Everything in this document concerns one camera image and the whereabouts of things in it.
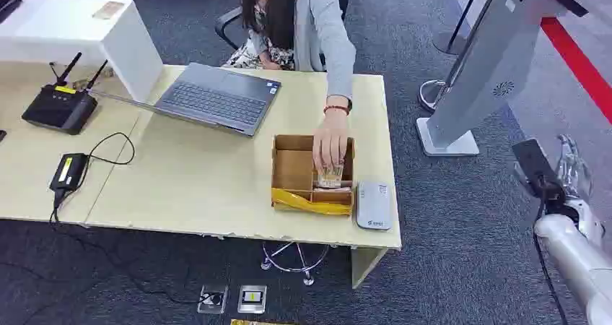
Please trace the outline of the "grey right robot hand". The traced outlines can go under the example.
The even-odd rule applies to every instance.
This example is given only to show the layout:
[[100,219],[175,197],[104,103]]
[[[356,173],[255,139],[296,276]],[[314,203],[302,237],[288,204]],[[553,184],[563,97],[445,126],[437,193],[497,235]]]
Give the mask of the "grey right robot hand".
[[592,173],[570,135],[560,134],[561,154],[556,173],[568,197],[590,201],[593,192]]

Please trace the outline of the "person's right hand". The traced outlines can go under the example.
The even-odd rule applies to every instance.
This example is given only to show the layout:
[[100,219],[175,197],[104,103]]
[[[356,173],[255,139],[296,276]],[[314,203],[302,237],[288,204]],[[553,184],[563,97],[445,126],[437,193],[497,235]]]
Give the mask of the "person's right hand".
[[271,60],[270,54],[268,51],[264,51],[259,54],[259,59],[264,69],[268,70],[282,70],[282,67]]

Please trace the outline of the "person's left hand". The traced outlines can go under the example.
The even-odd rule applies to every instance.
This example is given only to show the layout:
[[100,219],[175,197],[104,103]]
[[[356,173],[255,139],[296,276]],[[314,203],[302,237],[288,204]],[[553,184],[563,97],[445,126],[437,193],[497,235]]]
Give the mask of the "person's left hand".
[[316,170],[340,167],[344,163],[348,143],[347,107],[330,105],[313,135],[312,156]]

